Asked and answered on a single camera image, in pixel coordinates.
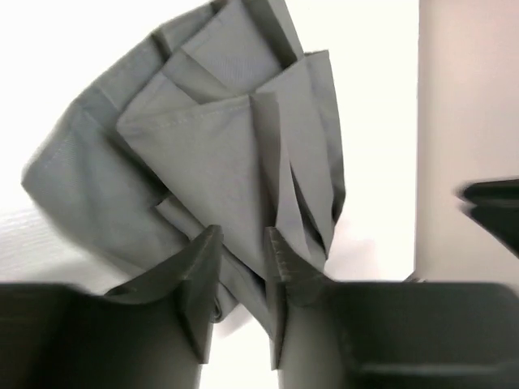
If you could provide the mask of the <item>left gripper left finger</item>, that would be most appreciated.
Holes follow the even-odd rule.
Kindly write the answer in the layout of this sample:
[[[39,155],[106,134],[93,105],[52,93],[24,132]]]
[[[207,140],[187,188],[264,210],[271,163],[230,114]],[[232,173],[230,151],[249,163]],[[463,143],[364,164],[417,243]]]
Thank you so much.
[[[208,361],[222,231],[96,295],[69,284],[1,287],[4,388],[197,388]]]

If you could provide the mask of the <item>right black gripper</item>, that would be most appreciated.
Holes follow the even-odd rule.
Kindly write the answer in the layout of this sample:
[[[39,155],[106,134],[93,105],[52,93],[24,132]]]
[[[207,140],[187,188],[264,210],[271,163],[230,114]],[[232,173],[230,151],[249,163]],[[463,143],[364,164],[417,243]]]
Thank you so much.
[[[518,258],[518,178],[470,182],[457,197],[464,213]]]

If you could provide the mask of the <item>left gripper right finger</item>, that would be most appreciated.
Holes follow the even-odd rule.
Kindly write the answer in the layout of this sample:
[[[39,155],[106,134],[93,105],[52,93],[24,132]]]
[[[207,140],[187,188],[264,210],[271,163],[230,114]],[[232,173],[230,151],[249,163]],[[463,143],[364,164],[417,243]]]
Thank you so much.
[[[265,233],[283,388],[515,388],[518,297],[493,283],[328,278]]]

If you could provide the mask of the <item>grey skirt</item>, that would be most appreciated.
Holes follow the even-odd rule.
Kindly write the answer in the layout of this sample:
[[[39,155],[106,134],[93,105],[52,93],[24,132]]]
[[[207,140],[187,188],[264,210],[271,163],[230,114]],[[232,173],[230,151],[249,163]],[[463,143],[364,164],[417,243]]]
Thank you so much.
[[[195,8],[71,102],[22,185],[61,231],[129,273],[220,225],[213,317],[243,305],[269,329],[266,229],[320,268],[345,201],[329,54],[303,50],[283,1]]]

